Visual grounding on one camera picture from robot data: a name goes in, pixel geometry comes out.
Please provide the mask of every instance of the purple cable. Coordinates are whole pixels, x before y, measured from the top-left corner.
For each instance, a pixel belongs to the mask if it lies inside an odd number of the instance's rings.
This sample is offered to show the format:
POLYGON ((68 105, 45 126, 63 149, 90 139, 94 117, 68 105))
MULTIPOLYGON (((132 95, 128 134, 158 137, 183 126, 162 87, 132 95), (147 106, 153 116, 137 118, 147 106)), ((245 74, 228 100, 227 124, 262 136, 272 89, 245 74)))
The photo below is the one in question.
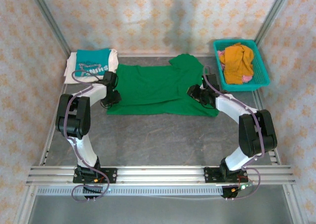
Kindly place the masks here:
MULTIPOLYGON (((88 74, 94 76, 94 77, 97 78, 97 79, 99 79, 99 78, 98 78, 96 75, 94 75, 94 74, 92 74, 92 73, 90 73, 90 72, 88 72, 88 71, 85 71, 85 70, 76 70, 76 71, 73 71, 73 72, 72 72, 71 76, 72 76, 72 78, 73 78, 76 82, 81 83, 81 84, 84 84, 84 85, 89 85, 89 87, 86 88, 86 89, 84 89, 84 90, 82 90, 82 91, 80 91, 80 92, 78 92, 77 94, 75 94, 75 95, 69 100, 68 105, 67 105, 67 108, 66 108, 66 114, 65 114, 65 120, 64 120, 64 129, 63 129, 65 138, 66 138, 67 140, 71 140, 71 141, 73 142, 75 154, 76 154, 77 157, 82 161, 82 163, 83 163, 85 166, 87 166, 89 169, 91 169, 91 170, 93 170, 93 171, 95 171, 95 172, 101 174, 101 175, 107 180, 107 182, 108 182, 106 189, 105 189, 99 196, 97 196, 96 198, 93 198, 93 200, 95 201, 95 200, 98 199, 98 198, 102 198, 102 197, 105 195, 105 193, 108 191, 109 186, 110 186, 110 180, 109 180, 109 178, 107 177, 107 175, 106 175, 105 173, 103 173, 102 171, 99 171, 99 170, 97 170, 97 169, 91 167, 90 165, 88 165, 88 164, 83 160, 83 158, 80 156, 80 154, 79 154, 79 152, 78 152, 76 140, 73 139, 72 137, 69 137, 69 136, 67 135, 67 129, 66 129, 66 127, 67 127, 67 120, 68 120, 69 110, 70 110, 70 106, 71 106, 72 102, 74 101, 74 99, 75 99, 78 95, 83 94, 83 93, 85 93, 85 92, 88 92, 88 91, 92 90, 92 88, 93 88, 93 86, 92 86, 91 83, 81 82, 81 81, 77 80, 77 79, 75 78, 75 76, 74 76, 75 72, 86 72, 86 73, 88 73, 88 74)), ((78 188, 78 187, 87 187, 87 188, 94 188, 94 187, 95 187, 95 188, 99 188, 100 186, 96 186, 96 185, 90 186, 90 185, 86 185, 86 184, 80 184, 80 185, 77 185, 76 187, 73 188, 73 190, 72 190, 72 192, 71 192, 72 198, 73 198, 75 201, 77 201, 77 202, 85 203, 85 202, 89 202, 90 199, 88 198, 87 200, 79 200, 79 199, 76 199, 76 198, 74 197, 74 191, 75 191, 75 189, 78 188)))
POLYGON ((223 93, 221 93, 220 91, 218 91, 216 88, 214 88, 211 83, 207 80, 206 78, 206 74, 205 74, 205 71, 206 71, 207 67, 204 66, 203 68, 203 77, 204 77, 204 80, 205 82, 207 83, 207 85, 209 87, 211 87, 211 89, 213 91, 215 91, 216 93, 218 93, 219 95, 221 95, 222 97, 226 98, 226 99, 229 99, 229 100, 232 100, 233 102, 237 103, 238 105, 240 105, 242 108, 244 108, 245 110, 247 110, 253 117, 254 121, 255 121, 255 124, 256 124, 256 127, 257 127, 257 130, 258 130, 258 135, 259 135, 259 141, 260 141, 260 146, 261 146, 261 155, 260 156, 254 156, 251 160, 249 160, 246 164, 244 164, 242 166, 242 170, 243 171, 246 171, 246 170, 254 170, 257 174, 258 174, 258 185, 257 187, 248 195, 246 196, 243 196, 243 197, 238 197, 238 198, 229 198, 231 200, 235 200, 235 199, 243 199, 243 198, 247 198, 249 196, 251 196, 252 194, 254 194, 255 192, 257 192, 258 188, 259 188, 259 185, 260 185, 260 182, 261 182, 261 176, 260 176, 260 173, 259 171, 256 169, 256 168, 246 168, 247 165, 251 164, 255 159, 256 157, 259 157, 259 158, 262 158, 265 156, 265 147, 264 147, 264 144, 263 144, 263 138, 262 138, 262 133, 261 133, 261 128, 259 126, 259 122, 258 122, 258 119, 257 117, 255 116, 255 114, 249 109, 247 108, 247 106, 245 104, 243 104, 242 102, 240 102, 239 100, 237 99, 231 99, 229 98, 228 96, 224 95, 223 93))

